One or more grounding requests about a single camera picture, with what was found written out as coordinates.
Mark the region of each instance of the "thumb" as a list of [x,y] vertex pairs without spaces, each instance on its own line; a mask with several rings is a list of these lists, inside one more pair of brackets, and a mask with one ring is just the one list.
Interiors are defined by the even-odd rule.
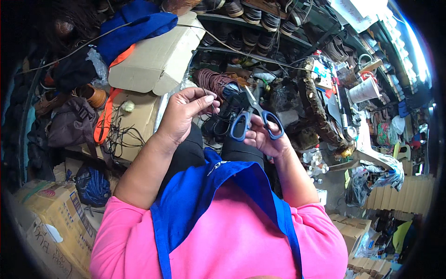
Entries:
[[215,97],[213,95],[207,95],[188,103],[186,105],[187,114],[189,114],[190,116],[198,114],[200,111],[209,107],[214,101],[214,98]]

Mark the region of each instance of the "black bag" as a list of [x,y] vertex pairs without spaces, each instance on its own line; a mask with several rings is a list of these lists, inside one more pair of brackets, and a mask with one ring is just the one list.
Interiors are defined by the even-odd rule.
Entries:
[[[86,143],[90,154],[97,158],[93,131],[99,116],[85,98],[74,97],[65,102],[53,117],[48,134],[49,147],[69,147]],[[108,167],[112,166],[111,155],[104,152],[101,145],[104,161]]]

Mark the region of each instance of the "paper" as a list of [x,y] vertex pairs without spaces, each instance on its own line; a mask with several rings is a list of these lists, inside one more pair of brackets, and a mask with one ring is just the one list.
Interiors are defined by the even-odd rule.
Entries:
[[[360,6],[362,10],[364,6],[373,7],[374,5],[375,4],[371,1],[362,1]],[[341,25],[349,23],[358,33],[367,30],[373,23],[378,21],[378,16],[376,14],[363,17],[350,0],[333,0],[331,2],[331,7],[337,12],[336,16]]]

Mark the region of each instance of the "blue towel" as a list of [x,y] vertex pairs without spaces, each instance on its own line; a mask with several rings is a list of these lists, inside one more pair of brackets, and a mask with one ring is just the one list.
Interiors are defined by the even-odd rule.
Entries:
[[121,27],[99,39],[97,50],[107,66],[132,44],[170,31],[177,25],[178,17],[169,12],[160,12],[154,3],[134,0],[101,25],[101,35],[129,22],[134,24]]

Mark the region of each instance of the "metal tool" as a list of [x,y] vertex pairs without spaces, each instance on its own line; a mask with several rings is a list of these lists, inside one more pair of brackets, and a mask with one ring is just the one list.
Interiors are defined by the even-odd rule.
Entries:
[[[249,88],[247,86],[245,86],[245,88],[246,88],[245,94],[247,96],[247,99],[248,99],[250,105],[249,105],[249,108],[247,111],[242,111],[237,116],[237,118],[234,120],[232,127],[231,127],[231,131],[229,133],[229,136],[238,142],[242,142],[245,139],[245,134],[246,134],[246,131],[249,130],[249,123],[251,122],[251,116],[252,116],[252,113],[254,112],[254,110],[257,110],[260,117],[262,118],[264,127],[265,127],[265,129],[267,129],[270,139],[276,140],[276,139],[280,138],[281,136],[283,136],[284,130],[283,130],[283,126],[282,126],[282,123],[280,122],[280,120],[271,112],[263,110],[259,105],[259,99],[254,97],[254,95],[251,93],[251,90],[249,90]],[[255,96],[260,96],[259,93],[262,88],[263,88],[263,83],[262,82],[257,83],[257,87],[254,91]],[[268,127],[268,118],[270,118],[270,121],[272,120],[272,122],[276,123],[279,126],[280,131],[281,131],[280,134],[274,135],[271,132],[271,130]],[[237,124],[242,121],[244,121],[244,124],[245,124],[244,131],[240,137],[236,137],[236,136],[234,136],[234,129],[237,126]]]

